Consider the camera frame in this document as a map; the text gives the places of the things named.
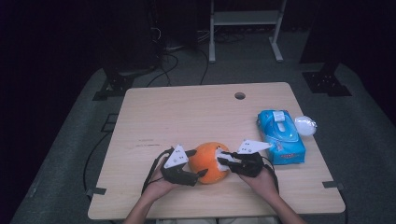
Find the black cable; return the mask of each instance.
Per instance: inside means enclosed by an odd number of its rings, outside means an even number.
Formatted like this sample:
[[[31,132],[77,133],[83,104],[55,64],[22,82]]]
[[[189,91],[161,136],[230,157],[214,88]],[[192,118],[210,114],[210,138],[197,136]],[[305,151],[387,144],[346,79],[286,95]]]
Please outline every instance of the black cable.
[[[218,44],[233,44],[235,42],[239,42],[244,39],[245,39],[245,34],[230,35],[230,34],[220,33],[215,36],[215,42]]]
[[[204,74],[202,75],[201,81],[199,82],[199,84],[202,85],[202,83],[204,82],[204,78],[206,76],[207,68],[209,67],[209,59],[207,58],[207,55],[204,53],[203,50],[199,49],[199,51],[201,51],[201,53],[204,54],[205,59],[206,59],[206,68],[205,68]]]
[[[163,70],[163,72],[164,72],[165,75],[166,75],[166,78],[168,79],[168,84],[167,84],[166,86],[172,86],[172,84],[171,84],[171,78],[170,78],[169,75],[168,75],[168,71],[165,71],[165,70],[163,69],[163,64],[162,64],[162,63],[160,64],[160,68],[161,68],[161,70]]]
[[[275,167],[274,167],[274,165],[271,163],[271,161],[268,160],[268,158],[266,158],[266,157],[264,157],[264,156],[262,156],[262,158],[265,159],[266,161],[268,161],[268,162],[271,164],[272,169],[275,171]]]
[[[150,179],[151,179],[151,177],[152,177],[152,174],[153,174],[154,171],[155,171],[155,168],[157,168],[157,164],[158,164],[158,162],[160,161],[160,158],[161,158],[163,155],[165,155],[165,154],[170,154],[170,153],[172,153],[173,150],[174,150],[173,148],[169,148],[169,149],[165,150],[164,152],[162,152],[162,153],[157,157],[157,159],[154,160],[154,162],[152,163],[151,168],[150,168],[150,170],[149,170],[149,172],[148,172],[148,177],[146,177],[145,183],[143,184],[142,194],[143,194],[143,192],[146,190],[146,187],[147,187],[150,183],[152,183],[152,181],[151,181],[151,182],[149,182],[149,181],[150,181]]]
[[[151,183],[154,183],[154,182],[157,182],[157,181],[160,181],[160,180],[162,180],[163,179],[163,176],[161,176],[160,178],[158,178],[158,179],[155,179],[155,180],[152,180],[152,181],[150,181],[150,182],[148,182],[149,184],[151,184]]]
[[[338,189],[338,191],[340,192],[340,195],[341,195],[341,198],[343,199],[343,201],[344,201],[344,204],[346,205],[346,211],[345,211],[345,223],[347,224],[348,223],[348,221],[349,221],[349,215],[348,215],[348,210],[347,210],[347,200],[346,200],[346,197],[345,197],[345,195],[344,195],[344,189]]]
[[[85,166],[84,166],[84,171],[82,173],[82,182],[84,184],[84,192],[87,192],[87,181],[85,178],[85,174],[87,173],[87,167],[88,167],[88,163],[90,162],[91,156],[93,154],[93,152],[98,148],[98,146],[102,143],[102,141],[109,135],[110,133],[106,133],[105,135],[103,135],[103,137],[99,140],[99,142],[96,143],[96,145],[92,148],[90,155],[88,156],[87,160],[85,161]],[[90,202],[92,201],[92,198],[87,195],[88,200],[90,200]]]
[[[176,66],[178,65],[178,58],[175,56],[175,55],[172,55],[172,54],[166,54],[167,56],[171,56],[171,57],[173,57],[174,59],[176,59],[176,63],[175,63],[175,65],[173,65],[169,70],[167,70],[167,71],[164,71],[163,73],[161,73],[161,74],[159,74],[158,76],[156,76],[155,78],[153,78],[149,83],[148,83],[148,85],[146,86],[146,87],[148,87],[149,85],[151,85],[151,83],[153,82],[153,81],[155,81],[155,79],[157,79],[158,77],[160,77],[160,76],[163,76],[163,75],[167,75],[167,73],[168,72],[170,72],[170,71],[172,71],[174,68],[176,68]]]

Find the metal stand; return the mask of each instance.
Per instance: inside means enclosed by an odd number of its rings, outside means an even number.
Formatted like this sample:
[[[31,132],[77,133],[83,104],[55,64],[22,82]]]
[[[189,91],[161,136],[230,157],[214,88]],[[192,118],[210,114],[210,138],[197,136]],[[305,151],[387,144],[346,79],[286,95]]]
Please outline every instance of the metal stand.
[[[114,68],[104,67],[103,70],[106,73],[106,81],[102,86],[102,89],[97,91],[93,96],[93,101],[104,101],[107,97],[124,96],[125,92],[132,88],[134,79],[136,77],[143,76],[152,72],[155,67],[145,70],[144,72],[118,72]]]
[[[276,26],[274,36],[269,38],[271,48],[276,57],[276,61],[283,62],[283,57],[277,46],[277,38],[280,31],[280,25],[283,20],[283,15],[287,0],[282,1],[280,10],[268,11],[225,11],[215,12],[214,0],[211,0],[210,5],[210,41],[209,41],[209,61],[214,63],[216,61],[215,52],[215,26],[216,25],[261,25],[274,24]]]
[[[323,65],[319,72],[305,72],[303,76],[313,93],[327,93],[329,96],[351,96],[346,86],[341,85],[334,72],[339,62],[333,61]]]

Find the blue package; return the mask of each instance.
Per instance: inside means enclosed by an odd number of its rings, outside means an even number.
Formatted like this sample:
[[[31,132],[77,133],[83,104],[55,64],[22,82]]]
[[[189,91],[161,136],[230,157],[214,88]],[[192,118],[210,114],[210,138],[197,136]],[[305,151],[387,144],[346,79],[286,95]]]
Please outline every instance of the blue package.
[[[268,149],[269,160],[275,164],[304,162],[305,146],[287,110],[263,110],[257,123]]]

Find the orange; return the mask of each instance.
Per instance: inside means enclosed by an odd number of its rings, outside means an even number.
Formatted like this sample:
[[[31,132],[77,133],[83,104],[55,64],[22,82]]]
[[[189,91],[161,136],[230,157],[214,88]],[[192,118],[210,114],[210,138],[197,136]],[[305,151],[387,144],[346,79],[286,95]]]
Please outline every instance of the orange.
[[[193,172],[197,173],[208,169],[206,175],[198,179],[203,184],[217,183],[229,173],[228,170],[220,171],[218,168],[218,160],[215,154],[218,147],[221,147],[224,151],[229,151],[222,143],[208,142],[198,146],[195,155],[189,157],[189,165]]]

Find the gray carpet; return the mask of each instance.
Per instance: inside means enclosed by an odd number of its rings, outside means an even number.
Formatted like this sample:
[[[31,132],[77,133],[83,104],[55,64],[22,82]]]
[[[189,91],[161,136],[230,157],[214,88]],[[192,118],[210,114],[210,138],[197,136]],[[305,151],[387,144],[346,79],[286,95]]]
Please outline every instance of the gray carpet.
[[[217,61],[208,66],[203,84],[288,82],[304,114],[318,124],[315,138],[334,180],[346,188],[349,223],[394,223],[394,125],[363,88],[359,77],[342,64],[335,75],[352,96],[329,97],[309,90],[302,72],[318,71],[322,64],[299,64],[308,33],[280,34],[278,44],[283,63],[275,61],[268,36],[246,35],[239,42],[217,44]],[[202,44],[200,49],[207,54],[208,45]],[[178,58],[178,64],[168,73],[170,85],[198,85],[206,68],[204,54],[183,49],[172,55]],[[164,56],[163,68],[169,69],[175,62],[175,58]],[[162,72],[158,69],[137,78],[134,87],[145,88]],[[86,84],[12,223],[109,223],[88,218],[90,201],[83,185],[87,159],[100,143],[86,170],[87,188],[96,185],[111,137],[101,130],[107,116],[119,113],[122,103],[122,97],[92,100],[105,80],[103,70],[98,70]],[[167,85],[166,76],[161,76],[150,87]],[[309,223],[326,224],[344,223],[345,215],[303,217]]]

